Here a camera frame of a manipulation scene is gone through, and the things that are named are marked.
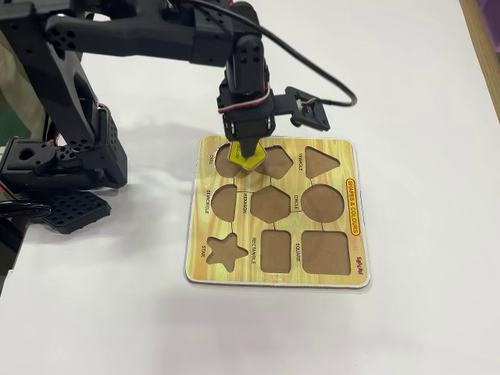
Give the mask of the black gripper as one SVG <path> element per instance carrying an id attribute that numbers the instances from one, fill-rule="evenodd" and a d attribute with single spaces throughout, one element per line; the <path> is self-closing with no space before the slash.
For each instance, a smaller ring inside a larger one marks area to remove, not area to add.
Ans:
<path id="1" fill-rule="evenodd" d="M 269 137 L 275 129 L 276 108 L 269 81 L 264 80 L 262 87 L 262 91 L 238 94 L 231 90 L 229 80 L 219 85 L 217 110 L 225 136 L 237 140 L 245 159 L 255 154 L 260 138 Z"/>

